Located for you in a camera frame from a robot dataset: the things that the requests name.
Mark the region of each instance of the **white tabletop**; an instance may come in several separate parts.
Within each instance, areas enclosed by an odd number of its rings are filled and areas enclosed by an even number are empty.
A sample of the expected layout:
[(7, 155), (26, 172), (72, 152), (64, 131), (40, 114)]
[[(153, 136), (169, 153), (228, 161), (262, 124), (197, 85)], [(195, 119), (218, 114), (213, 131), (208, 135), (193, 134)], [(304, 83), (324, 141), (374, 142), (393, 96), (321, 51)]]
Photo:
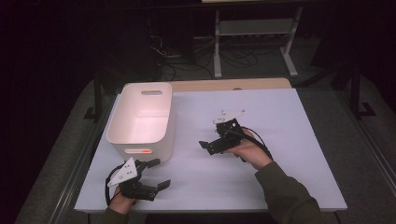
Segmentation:
[[(174, 92), (177, 125), (169, 161), (143, 172), (141, 182), (156, 186), (171, 179), (142, 212), (255, 212), (268, 209), (256, 172), (230, 154), (210, 156), (198, 141), (213, 141), (213, 119), (221, 110), (246, 110), (238, 122), (258, 133), (287, 175), (303, 183), (322, 211), (347, 209), (295, 89)], [(75, 209), (106, 209), (105, 179), (122, 157), (106, 140), (105, 128)]]

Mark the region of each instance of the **plastic bin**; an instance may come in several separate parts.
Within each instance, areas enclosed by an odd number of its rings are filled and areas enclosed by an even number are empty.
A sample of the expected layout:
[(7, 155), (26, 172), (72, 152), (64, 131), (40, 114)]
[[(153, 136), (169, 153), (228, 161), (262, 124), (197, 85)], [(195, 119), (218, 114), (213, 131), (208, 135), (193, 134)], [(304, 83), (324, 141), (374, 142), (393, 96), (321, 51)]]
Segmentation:
[(176, 114), (165, 82), (124, 86), (111, 116), (107, 140), (127, 161), (167, 161), (172, 155)]

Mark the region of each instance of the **green sleeve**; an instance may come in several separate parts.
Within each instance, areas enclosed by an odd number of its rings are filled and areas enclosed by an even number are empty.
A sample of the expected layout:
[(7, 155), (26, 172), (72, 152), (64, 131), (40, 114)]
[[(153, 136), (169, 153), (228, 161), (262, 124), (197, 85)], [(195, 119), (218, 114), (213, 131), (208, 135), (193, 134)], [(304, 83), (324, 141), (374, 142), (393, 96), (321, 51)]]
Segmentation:
[(256, 178), (262, 185), (268, 210), (277, 223), (325, 223), (317, 201), (305, 186), (287, 176), (276, 162), (261, 168)]
[(100, 223), (101, 224), (126, 224), (126, 223), (128, 223), (128, 220), (129, 220), (128, 215), (124, 215), (124, 214), (115, 212), (115, 211), (111, 210), (110, 208), (107, 208)]

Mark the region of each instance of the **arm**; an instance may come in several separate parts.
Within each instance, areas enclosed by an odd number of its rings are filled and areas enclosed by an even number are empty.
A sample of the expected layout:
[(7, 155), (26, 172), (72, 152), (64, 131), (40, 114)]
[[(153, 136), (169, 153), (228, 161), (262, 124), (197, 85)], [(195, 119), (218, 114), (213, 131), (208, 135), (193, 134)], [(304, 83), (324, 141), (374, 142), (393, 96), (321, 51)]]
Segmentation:
[(129, 199), (120, 194), (120, 189), (117, 188), (110, 205), (105, 211), (102, 224), (126, 224), (129, 220), (129, 211), (132, 205), (135, 204), (135, 199)]
[[(246, 129), (244, 133), (253, 137)], [(244, 139), (239, 146), (226, 152), (242, 157), (258, 170), (256, 178), (262, 185), (269, 212), (278, 223), (325, 223), (317, 201), (309, 195), (305, 186), (287, 176), (255, 144)]]

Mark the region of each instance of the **human hand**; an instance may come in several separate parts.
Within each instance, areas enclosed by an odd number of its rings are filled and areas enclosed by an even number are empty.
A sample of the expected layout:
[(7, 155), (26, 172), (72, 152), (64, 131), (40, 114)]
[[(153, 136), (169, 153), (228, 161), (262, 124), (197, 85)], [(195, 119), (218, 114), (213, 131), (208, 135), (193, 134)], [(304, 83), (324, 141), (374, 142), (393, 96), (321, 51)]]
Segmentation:
[(108, 206), (111, 210), (128, 215), (132, 205), (136, 204), (137, 200), (136, 199), (130, 199), (127, 197), (124, 197), (120, 193), (120, 187), (117, 187), (116, 190), (114, 191), (114, 196), (111, 199), (111, 203)]
[[(254, 135), (248, 129), (242, 128), (242, 130), (245, 134), (254, 138)], [(241, 157), (249, 162), (256, 170), (260, 170), (262, 167), (272, 162), (261, 148), (246, 138), (244, 138), (238, 146), (229, 148), (224, 152), (233, 153), (236, 157)]]

